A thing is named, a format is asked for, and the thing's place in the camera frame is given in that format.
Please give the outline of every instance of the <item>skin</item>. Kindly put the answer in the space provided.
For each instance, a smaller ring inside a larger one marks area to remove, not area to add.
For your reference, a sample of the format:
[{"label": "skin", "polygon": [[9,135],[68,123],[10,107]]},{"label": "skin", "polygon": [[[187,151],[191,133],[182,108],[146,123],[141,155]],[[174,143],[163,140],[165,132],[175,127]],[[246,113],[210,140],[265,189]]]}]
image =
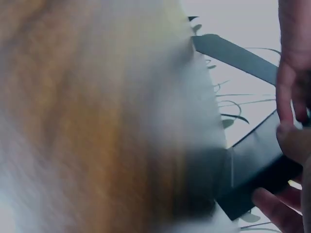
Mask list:
[{"label": "skin", "polygon": [[295,179],[302,190],[288,185],[275,196],[258,189],[253,202],[283,233],[311,233],[311,130],[293,125],[294,117],[306,122],[307,108],[311,108],[311,1],[279,0],[279,20],[282,55],[276,103],[281,125],[277,139],[284,154],[303,166],[303,174]]}]

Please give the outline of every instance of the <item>plant leaf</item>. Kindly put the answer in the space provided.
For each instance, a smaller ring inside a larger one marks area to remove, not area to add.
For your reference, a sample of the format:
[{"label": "plant leaf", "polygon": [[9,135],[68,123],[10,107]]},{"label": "plant leaf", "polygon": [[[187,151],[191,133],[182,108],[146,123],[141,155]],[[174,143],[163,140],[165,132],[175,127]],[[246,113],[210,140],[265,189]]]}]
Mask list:
[{"label": "plant leaf", "polygon": [[195,25],[195,26],[192,28],[194,34],[196,34],[196,33],[198,32],[198,30],[200,30],[200,28],[202,28],[202,24]]},{"label": "plant leaf", "polygon": [[191,22],[193,19],[198,18],[198,16],[189,16],[188,19]]},{"label": "plant leaf", "polygon": [[234,123],[234,120],[232,120],[232,119],[222,120],[222,124],[223,124],[224,129],[229,128],[231,125],[233,125],[233,123]]},{"label": "plant leaf", "polygon": [[242,116],[231,115],[231,114],[224,114],[224,113],[221,113],[221,115],[224,116],[224,117],[234,117],[234,118],[243,120],[243,121],[245,121],[247,124],[249,124],[249,121],[248,121],[246,118],[242,117]]},{"label": "plant leaf", "polygon": [[254,223],[259,221],[261,218],[257,215],[251,214],[251,213],[246,213],[243,215],[240,219],[244,220],[245,222],[248,223]]},{"label": "plant leaf", "polygon": [[216,65],[208,67],[208,69],[214,69],[214,68],[216,68]]}]

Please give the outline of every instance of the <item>green leaf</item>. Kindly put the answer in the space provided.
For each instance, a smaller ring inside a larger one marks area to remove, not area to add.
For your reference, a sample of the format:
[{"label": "green leaf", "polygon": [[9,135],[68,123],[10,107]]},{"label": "green leaf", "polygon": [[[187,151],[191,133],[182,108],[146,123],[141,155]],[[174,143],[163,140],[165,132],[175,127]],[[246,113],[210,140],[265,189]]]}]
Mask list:
[{"label": "green leaf", "polygon": [[198,30],[200,30],[202,28],[202,24],[198,24],[198,25],[195,25],[192,30],[194,32],[194,34],[196,34],[198,32]]},{"label": "green leaf", "polygon": [[188,19],[191,22],[192,20],[194,20],[195,18],[198,18],[198,16],[189,16]]},{"label": "green leaf", "polygon": [[208,69],[214,69],[214,68],[216,68],[216,65],[208,67]]},{"label": "green leaf", "polygon": [[222,120],[222,124],[223,124],[224,129],[229,128],[231,125],[233,125],[233,123],[234,123],[234,120],[232,120],[232,119]]},{"label": "green leaf", "polygon": [[252,213],[246,213],[241,217],[242,220],[249,223],[254,223],[260,220],[260,217],[257,215],[254,215]]}]

